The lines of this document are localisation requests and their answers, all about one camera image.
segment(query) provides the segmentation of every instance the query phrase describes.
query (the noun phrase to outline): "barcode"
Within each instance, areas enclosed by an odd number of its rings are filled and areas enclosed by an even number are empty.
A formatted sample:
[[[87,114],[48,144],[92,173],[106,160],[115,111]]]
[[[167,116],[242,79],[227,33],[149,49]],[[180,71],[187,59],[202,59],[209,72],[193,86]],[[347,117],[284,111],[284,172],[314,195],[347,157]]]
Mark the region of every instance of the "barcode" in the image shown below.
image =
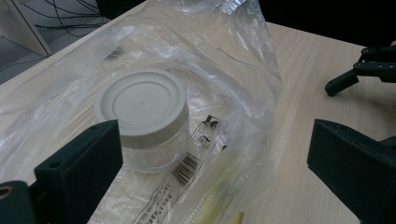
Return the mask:
[[[178,165],[172,170],[171,174],[176,178],[181,186],[186,186],[198,168],[200,160],[190,153],[184,155]]]

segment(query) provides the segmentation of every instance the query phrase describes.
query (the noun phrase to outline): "table surface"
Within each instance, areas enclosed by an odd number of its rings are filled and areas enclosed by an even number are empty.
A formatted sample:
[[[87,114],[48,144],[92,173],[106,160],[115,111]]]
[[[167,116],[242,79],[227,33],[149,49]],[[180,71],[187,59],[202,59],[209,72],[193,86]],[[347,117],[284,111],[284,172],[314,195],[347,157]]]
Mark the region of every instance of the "table surface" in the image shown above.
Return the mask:
[[[276,180],[267,203],[246,211],[244,216],[259,216],[261,223],[270,224],[359,223],[355,215],[307,168],[314,120],[339,122],[378,141],[391,137],[396,134],[396,85],[366,77],[329,97],[324,90],[326,83],[350,70],[363,47],[272,23],[267,25],[283,85],[272,144],[275,152],[282,156],[279,157]],[[15,88],[90,36],[11,79],[0,87],[0,91]]]

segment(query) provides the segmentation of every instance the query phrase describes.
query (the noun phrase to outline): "floor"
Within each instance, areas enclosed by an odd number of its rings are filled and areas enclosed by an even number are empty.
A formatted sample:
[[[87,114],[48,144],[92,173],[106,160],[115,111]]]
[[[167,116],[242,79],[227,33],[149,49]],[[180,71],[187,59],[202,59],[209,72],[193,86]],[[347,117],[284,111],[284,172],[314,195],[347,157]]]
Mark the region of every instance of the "floor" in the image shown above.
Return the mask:
[[[76,1],[67,0],[61,4],[59,1],[59,5],[62,8],[67,8],[69,11],[73,10],[73,12],[78,13],[93,13],[91,10],[88,10],[85,7],[82,7],[79,4],[76,4]],[[43,1],[32,1],[25,4],[31,8],[38,8],[40,9],[39,12],[54,16],[53,7],[45,4],[43,5]],[[58,19],[49,19],[38,15],[36,12],[33,12],[29,8],[26,8],[26,12],[29,14],[30,19],[34,22],[34,24],[46,25],[46,26],[59,26],[60,23]],[[67,13],[63,13],[61,17],[70,16],[70,14],[66,15]],[[81,18],[77,20],[67,20],[64,21],[64,25],[71,25],[71,24],[103,24],[108,22],[109,20],[106,18],[102,18],[97,16],[95,18]],[[44,40],[49,45],[49,48],[53,53],[58,52],[59,50],[69,46],[70,44],[74,43],[75,41],[79,40],[81,35],[86,35],[98,27],[94,28],[77,28],[71,29],[48,29],[48,28],[37,28],[40,34],[43,36]],[[25,70],[29,69],[30,67],[34,66],[37,63],[43,61],[45,57],[26,49],[14,42],[0,36],[0,85],[9,81],[10,79],[14,78],[18,74],[24,72]]]

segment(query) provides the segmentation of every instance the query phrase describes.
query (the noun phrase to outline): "black clamp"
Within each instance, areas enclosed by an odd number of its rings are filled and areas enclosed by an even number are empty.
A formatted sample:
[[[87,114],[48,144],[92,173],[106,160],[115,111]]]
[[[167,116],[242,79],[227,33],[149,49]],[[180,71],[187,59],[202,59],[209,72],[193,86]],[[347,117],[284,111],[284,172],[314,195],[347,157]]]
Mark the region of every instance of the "black clamp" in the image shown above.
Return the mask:
[[[361,224],[396,223],[396,136],[376,141],[315,119],[307,163]]]
[[[358,62],[343,75],[327,83],[329,96],[359,82],[360,77],[379,77],[382,82],[396,83],[396,47],[365,48]]]
[[[31,186],[0,183],[0,223],[87,223],[122,164],[118,122],[91,126],[39,164]]]

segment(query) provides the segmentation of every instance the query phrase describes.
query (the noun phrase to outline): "white lid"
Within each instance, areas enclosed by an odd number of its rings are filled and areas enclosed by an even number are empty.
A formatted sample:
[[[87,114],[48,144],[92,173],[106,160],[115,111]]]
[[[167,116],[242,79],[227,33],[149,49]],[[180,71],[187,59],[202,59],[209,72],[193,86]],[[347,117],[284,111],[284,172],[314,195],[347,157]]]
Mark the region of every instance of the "white lid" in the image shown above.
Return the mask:
[[[104,88],[94,105],[98,121],[117,119],[124,147],[155,147],[172,138],[189,116],[183,84],[158,69],[135,71]]]

